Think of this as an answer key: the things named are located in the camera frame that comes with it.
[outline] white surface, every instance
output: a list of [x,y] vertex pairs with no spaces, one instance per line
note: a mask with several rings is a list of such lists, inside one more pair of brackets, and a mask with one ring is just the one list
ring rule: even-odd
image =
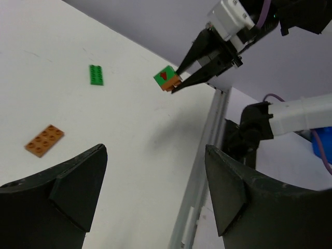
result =
[[[162,92],[153,75],[167,61],[60,0],[0,1],[0,33],[0,184],[104,143],[84,248],[167,248],[213,89]],[[40,159],[24,145],[50,123],[65,137]]]
[[332,126],[332,94],[269,105],[274,136]]
[[[256,102],[233,88],[226,118],[239,123],[243,108]],[[313,190],[332,188],[332,176],[321,159],[314,155],[311,143],[295,133],[260,142],[256,164],[259,172],[288,184]],[[217,234],[210,192],[198,220],[193,248],[224,248],[223,239]]]

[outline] green and orange block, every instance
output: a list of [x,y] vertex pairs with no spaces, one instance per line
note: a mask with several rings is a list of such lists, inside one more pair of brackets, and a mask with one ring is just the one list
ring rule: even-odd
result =
[[181,84],[181,78],[176,74],[171,66],[165,67],[154,77],[155,81],[163,91],[172,91],[175,87]]

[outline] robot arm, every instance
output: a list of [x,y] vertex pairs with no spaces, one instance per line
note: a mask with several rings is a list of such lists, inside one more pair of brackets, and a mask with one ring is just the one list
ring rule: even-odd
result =
[[332,33],[332,0],[221,0],[208,17],[210,22],[176,73],[182,74],[195,61],[202,67],[172,93],[241,66],[242,53],[278,24],[283,36],[295,26],[315,34]]
[[332,124],[332,94],[269,105],[274,136]]

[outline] white table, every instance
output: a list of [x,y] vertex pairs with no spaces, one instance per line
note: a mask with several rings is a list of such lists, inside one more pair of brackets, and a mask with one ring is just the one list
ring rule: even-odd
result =
[[[0,184],[104,143],[84,248],[166,248],[213,89],[162,92],[167,61],[60,0],[0,1],[0,34]],[[105,86],[90,85],[90,64]],[[37,158],[24,145],[48,124],[65,137]]]

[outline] purple cable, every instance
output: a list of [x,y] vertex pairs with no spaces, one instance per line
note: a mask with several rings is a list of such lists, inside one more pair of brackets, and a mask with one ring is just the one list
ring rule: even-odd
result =
[[[270,96],[275,97],[276,99],[280,100],[281,102],[285,102],[283,100],[283,98],[279,97],[278,95],[276,95],[274,93],[266,94],[263,101],[265,101]],[[332,175],[332,168],[331,168],[330,164],[327,161],[325,151],[324,151],[324,146],[322,144],[321,138],[320,138],[320,136],[318,135],[318,133],[316,132],[315,129],[311,129],[310,131],[311,131],[312,135],[315,137],[315,139],[317,141],[317,146],[318,146],[318,149],[321,153],[321,158],[322,158],[323,164],[324,164],[325,168],[327,169],[327,171]]]
[[266,21],[266,18],[268,17],[270,5],[271,5],[271,0],[264,0],[263,7],[261,9],[260,16],[259,16],[258,22],[256,24],[256,26],[259,29],[261,29],[261,27],[263,27],[263,25]]
[[285,102],[281,97],[279,97],[278,95],[274,94],[274,93],[269,93],[269,94],[266,94],[263,101],[266,101],[266,99],[268,97],[275,97],[277,100],[280,100],[281,102]]

